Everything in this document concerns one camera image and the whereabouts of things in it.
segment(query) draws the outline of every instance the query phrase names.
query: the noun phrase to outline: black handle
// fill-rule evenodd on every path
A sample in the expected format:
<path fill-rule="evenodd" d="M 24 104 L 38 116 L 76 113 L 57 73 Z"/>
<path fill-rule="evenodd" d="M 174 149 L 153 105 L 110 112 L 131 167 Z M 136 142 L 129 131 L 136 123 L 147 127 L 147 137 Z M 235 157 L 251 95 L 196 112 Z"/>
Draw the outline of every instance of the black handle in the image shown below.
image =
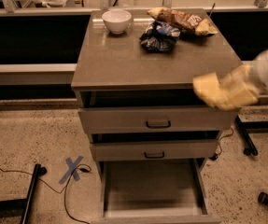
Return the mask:
<path fill-rule="evenodd" d="M 171 127 L 171 121 L 168 120 L 166 125 L 149 125 L 148 121 L 146 121 L 146 127 L 149 129 L 166 129 Z"/>
<path fill-rule="evenodd" d="M 146 159 L 163 159 L 164 158 L 164 152 L 162 152 L 161 155 L 153 155 L 153 154 L 147 154 L 147 152 L 144 152 L 144 156 Z"/>

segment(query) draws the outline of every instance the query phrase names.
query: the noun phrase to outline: speckled concrete floor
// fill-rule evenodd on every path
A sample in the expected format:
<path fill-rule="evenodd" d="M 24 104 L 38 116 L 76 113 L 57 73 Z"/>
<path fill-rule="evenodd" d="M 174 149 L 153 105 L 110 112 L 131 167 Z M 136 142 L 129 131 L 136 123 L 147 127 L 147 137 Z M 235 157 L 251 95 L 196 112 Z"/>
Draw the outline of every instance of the speckled concrete floor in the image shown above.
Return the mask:
<path fill-rule="evenodd" d="M 268 119 L 268 106 L 252 106 L 240 112 L 242 120 Z M 261 191 L 268 193 L 268 133 L 252 134 L 259 155 L 243 154 L 244 143 L 234 134 L 221 140 L 222 153 L 208 160 L 202 171 L 210 211 L 222 223 L 267 224 L 268 207 L 258 203 Z M 48 172 L 41 178 L 60 191 L 68 171 L 66 159 L 89 164 L 92 172 L 71 180 L 67 191 L 70 213 L 85 221 L 100 215 L 100 178 L 81 129 L 74 100 L 0 102 L 0 167 L 33 172 L 36 163 Z M 0 201 L 24 198 L 31 177 L 0 171 Z M 39 182 L 30 223 L 77 223 L 64 210 L 63 194 Z M 0 223 L 19 223 L 19 217 L 0 218 Z"/>

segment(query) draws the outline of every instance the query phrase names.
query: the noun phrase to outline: blurry white robot hand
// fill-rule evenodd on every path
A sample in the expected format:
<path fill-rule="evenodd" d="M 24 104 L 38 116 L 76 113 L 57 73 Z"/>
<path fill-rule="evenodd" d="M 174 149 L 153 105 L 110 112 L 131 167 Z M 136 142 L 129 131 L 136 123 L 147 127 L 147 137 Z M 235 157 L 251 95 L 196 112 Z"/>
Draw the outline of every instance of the blurry white robot hand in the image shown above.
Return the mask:
<path fill-rule="evenodd" d="M 268 50 L 251 64 L 243 64 L 218 80 L 216 73 L 193 79 L 193 88 L 209 106 L 232 110 L 258 102 L 260 94 L 268 94 Z"/>

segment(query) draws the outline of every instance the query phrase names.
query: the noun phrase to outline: cabinet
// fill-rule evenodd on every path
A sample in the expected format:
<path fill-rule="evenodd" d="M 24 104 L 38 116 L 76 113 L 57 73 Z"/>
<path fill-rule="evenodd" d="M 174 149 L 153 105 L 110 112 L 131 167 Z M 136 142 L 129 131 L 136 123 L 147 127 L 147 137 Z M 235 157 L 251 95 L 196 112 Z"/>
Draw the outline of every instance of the cabinet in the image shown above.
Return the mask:
<path fill-rule="evenodd" d="M 93 223 L 220 223 L 209 215 L 200 171 L 237 110 L 208 107 L 193 76 L 225 76 L 241 64 L 221 33 L 179 40 L 168 54 L 144 51 L 152 18 L 131 11 L 112 35 L 94 11 L 72 88 L 103 182 L 102 218 Z M 207 17 L 201 9 L 186 10 Z"/>

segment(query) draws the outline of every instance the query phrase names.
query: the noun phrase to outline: white bowl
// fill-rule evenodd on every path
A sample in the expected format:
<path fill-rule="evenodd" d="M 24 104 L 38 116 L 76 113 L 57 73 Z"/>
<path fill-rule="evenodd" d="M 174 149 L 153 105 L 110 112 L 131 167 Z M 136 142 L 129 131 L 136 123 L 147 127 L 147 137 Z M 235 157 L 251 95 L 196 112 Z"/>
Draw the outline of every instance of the white bowl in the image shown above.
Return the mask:
<path fill-rule="evenodd" d="M 102 18 L 112 34 L 122 34 L 130 24 L 132 14 L 124 10 L 112 10 L 105 12 Z"/>

